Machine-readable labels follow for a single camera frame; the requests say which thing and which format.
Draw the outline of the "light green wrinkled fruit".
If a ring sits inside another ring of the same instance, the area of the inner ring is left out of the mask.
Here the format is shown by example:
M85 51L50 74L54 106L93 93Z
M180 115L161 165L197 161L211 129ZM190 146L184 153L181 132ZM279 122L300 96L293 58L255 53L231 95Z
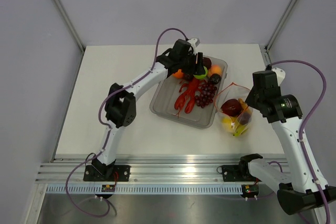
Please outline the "light green wrinkled fruit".
M197 80L204 80L208 75L208 69L204 66L203 70L199 74L194 74L194 78Z

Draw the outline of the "yellow ginger root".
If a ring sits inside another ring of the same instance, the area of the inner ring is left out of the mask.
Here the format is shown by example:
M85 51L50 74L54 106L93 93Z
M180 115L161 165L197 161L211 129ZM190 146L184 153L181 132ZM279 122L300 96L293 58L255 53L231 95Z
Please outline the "yellow ginger root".
M239 98L238 102L239 102L239 104L242 108L242 112L246 112L246 111L249 110L249 106L247 105L247 103L243 99Z

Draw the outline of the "dark red round fruit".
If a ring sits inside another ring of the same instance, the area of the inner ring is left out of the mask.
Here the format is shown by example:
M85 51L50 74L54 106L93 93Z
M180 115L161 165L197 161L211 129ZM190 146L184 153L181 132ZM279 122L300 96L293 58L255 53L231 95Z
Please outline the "dark red round fruit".
M237 121L239 122L240 125L246 125L251 121L251 114L245 111L239 115Z

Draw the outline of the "red apple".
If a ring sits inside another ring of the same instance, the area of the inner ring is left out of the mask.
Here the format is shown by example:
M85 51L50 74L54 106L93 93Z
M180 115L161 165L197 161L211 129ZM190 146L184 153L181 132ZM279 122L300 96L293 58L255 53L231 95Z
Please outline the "red apple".
M229 99L221 106L221 111L231 117L236 117L241 113L241 106L237 99Z

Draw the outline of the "clear zip bag orange zipper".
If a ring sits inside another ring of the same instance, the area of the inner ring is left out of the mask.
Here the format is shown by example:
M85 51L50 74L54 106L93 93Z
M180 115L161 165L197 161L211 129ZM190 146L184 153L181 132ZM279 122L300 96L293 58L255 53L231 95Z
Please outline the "clear zip bag orange zipper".
M214 106L222 127L233 137L245 134L251 126L253 108L245 102L250 89L232 82L220 91Z

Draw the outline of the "yellow lemon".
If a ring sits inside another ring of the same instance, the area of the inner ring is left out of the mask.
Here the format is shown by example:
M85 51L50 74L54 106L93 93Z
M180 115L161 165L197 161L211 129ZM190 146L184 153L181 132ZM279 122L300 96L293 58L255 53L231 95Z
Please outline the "yellow lemon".
M227 132L233 133L235 131L235 122L229 116L222 118L222 126Z

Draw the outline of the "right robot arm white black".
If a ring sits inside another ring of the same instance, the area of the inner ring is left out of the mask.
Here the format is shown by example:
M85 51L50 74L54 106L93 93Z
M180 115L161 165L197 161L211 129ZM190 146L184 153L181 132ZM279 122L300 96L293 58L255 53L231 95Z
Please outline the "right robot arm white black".
M321 173L307 138L304 136L302 111L293 95L282 95L284 72L264 70L253 73L253 87L247 104L258 110L277 134L290 175L270 166L259 154L242 156L239 163L221 166L224 181L233 176L247 182L259 180L277 195L288 215L319 207L328 208L335 201L335 187Z

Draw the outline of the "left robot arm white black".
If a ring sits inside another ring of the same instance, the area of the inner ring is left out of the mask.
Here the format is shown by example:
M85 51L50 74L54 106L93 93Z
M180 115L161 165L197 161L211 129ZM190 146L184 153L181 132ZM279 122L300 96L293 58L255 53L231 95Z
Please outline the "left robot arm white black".
M155 55L151 68L124 85L114 83L103 101L100 111L106 113L106 132L102 147L91 158L84 173L86 182L116 181L119 170L115 166L117 150L122 134L136 117L138 99L154 85L182 70L188 74L203 74L203 55L197 51L200 41L197 38L178 39L172 48L161 55Z

